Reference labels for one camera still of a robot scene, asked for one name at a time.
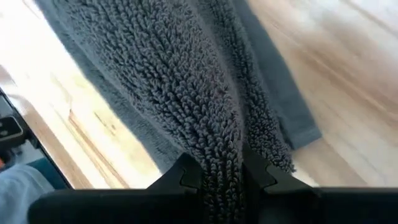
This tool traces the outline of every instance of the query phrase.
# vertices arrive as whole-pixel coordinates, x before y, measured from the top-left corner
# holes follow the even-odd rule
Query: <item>light wood surface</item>
[[[295,175],[398,186],[398,3],[249,2],[323,133],[294,153]],[[1,88],[74,187],[146,187],[160,176],[30,1],[0,1],[0,64]]]

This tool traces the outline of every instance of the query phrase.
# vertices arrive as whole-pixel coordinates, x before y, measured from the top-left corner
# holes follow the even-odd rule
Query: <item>wood grain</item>
[[[323,133],[294,153],[295,176],[398,186],[398,4],[248,1]],[[0,30],[0,86],[74,187],[146,187],[160,176],[32,1],[0,1]]]

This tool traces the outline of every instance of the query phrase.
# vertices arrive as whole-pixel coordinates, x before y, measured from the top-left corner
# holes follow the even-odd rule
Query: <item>wooden floor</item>
[[[294,154],[310,184],[398,186],[398,2],[249,0],[323,139]],[[0,86],[76,188],[160,176],[30,1],[0,1]]]

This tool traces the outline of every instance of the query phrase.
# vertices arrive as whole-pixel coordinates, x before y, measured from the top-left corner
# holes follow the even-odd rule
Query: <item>floor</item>
[[[296,176],[322,186],[398,186],[398,4],[248,1],[323,133],[295,152]],[[139,188],[160,176],[31,0],[0,1],[0,30],[0,87],[72,186]]]

